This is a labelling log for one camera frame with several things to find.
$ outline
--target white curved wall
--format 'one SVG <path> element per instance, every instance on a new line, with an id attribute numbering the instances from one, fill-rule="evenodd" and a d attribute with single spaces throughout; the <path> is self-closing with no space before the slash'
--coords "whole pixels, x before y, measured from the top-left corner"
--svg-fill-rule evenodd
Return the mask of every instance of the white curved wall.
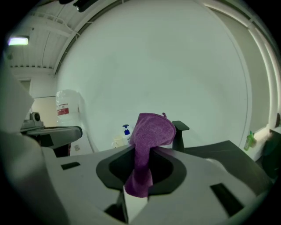
<path id="1" fill-rule="evenodd" d="M 246 68 L 229 34 L 203 6 L 186 0 L 131 0 L 96 20 L 58 74 L 58 90 L 85 101 L 99 150 L 139 113 L 190 127 L 185 146 L 240 144 L 247 114 Z"/>

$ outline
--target gray machine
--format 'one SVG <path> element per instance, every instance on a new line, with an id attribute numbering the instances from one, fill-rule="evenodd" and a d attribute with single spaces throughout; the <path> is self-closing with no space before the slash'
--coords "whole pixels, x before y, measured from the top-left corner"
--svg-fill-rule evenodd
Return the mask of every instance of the gray machine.
<path id="1" fill-rule="evenodd" d="M 65 136 L 72 132 L 61 129 Z M 61 132 L 60 128 L 44 129 L 41 134 L 48 131 Z M 57 158 L 51 148 L 29 137 L 1 133 L 1 138 L 9 182 L 45 223 L 128 223 L 122 186 L 133 169 L 134 146 Z M 197 153 L 194 148 L 190 154 L 188 151 L 151 149 L 154 185 L 147 205 L 130 224 L 240 224 L 271 187 L 262 169 L 229 141 L 198 147 Z M 226 170 L 204 158 L 219 160 Z M 236 169 L 234 164 L 228 166 L 229 160 L 236 162 Z"/>

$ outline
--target black rectangular slot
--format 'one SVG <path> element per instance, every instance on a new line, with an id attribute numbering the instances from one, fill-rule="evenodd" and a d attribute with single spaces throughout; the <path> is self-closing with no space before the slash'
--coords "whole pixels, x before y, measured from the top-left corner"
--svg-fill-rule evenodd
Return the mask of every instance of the black rectangular slot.
<path id="1" fill-rule="evenodd" d="M 222 183 L 210 186 L 220 203 L 223 205 L 227 214 L 231 217 L 241 209 L 242 204 L 234 197 L 234 195 Z"/>
<path id="2" fill-rule="evenodd" d="M 68 163 L 68 164 L 63 164 L 63 165 L 61 165 L 61 167 L 62 167 L 63 170 L 68 170 L 68 169 L 70 169 L 70 168 L 77 167 L 77 166 L 80 166 L 80 163 L 78 163 L 78 162 L 73 162 L 73 163 Z"/>

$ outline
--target purple towel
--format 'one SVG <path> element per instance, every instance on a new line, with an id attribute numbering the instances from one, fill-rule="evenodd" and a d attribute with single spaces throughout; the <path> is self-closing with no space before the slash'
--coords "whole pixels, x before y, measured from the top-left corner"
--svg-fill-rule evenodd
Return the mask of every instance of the purple towel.
<path id="1" fill-rule="evenodd" d="M 135 167 L 125 184 L 128 194 L 135 197 L 147 197 L 148 188 L 153 185 L 148 167 L 150 148 L 172 143 L 176 129 L 164 116 L 153 113 L 141 113 L 131 136 L 130 144 L 135 145 Z"/>

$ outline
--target fluorescent light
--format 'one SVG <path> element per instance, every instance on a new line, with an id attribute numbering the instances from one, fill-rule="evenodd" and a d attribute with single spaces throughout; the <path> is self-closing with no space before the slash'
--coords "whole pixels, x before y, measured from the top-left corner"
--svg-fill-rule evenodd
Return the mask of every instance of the fluorescent light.
<path id="1" fill-rule="evenodd" d="M 8 43 L 8 45 L 27 45 L 27 44 L 28 44 L 27 37 L 11 37 Z"/>

